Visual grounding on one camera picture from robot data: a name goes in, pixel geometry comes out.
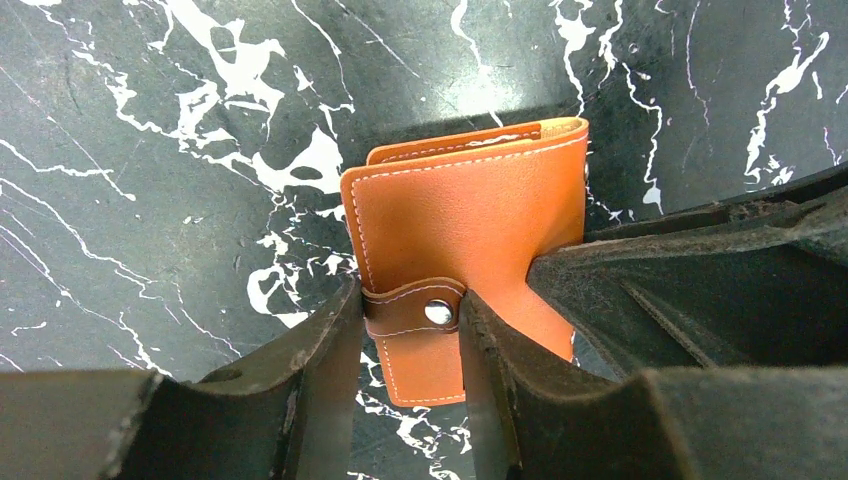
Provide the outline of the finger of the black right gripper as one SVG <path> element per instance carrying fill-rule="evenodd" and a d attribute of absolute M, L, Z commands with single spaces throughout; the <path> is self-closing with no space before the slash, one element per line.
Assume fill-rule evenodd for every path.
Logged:
<path fill-rule="evenodd" d="M 847 361 L 847 169 L 593 231 L 530 287 L 620 376 Z"/>

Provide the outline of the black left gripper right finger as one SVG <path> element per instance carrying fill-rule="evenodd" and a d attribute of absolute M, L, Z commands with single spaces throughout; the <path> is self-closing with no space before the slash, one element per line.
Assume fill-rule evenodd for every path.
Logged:
<path fill-rule="evenodd" d="M 475 293 L 458 319 L 480 479 L 847 475 L 843 367 L 672 367 L 616 383 L 510 327 Z"/>

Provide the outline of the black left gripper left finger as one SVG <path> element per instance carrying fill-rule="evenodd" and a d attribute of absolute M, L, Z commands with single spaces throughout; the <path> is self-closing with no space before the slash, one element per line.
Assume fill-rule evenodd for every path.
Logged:
<path fill-rule="evenodd" d="M 5 479 L 343 479 L 363 340 L 347 278 L 307 320 L 197 382 L 155 370 L 1 377 Z"/>

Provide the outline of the orange leather card holder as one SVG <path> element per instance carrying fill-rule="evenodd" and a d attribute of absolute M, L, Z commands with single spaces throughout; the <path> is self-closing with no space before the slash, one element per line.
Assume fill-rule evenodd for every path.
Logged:
<path fill-rule="evenodd" d="M 468 292 L 573 358 L 573 327 L 527 275 L 536 257 L 583 240 L 588 139 L 586 119 L 537 120 L 378 147 L 342 175 L 366 329 L 394 405 L 464 400 Z"/>

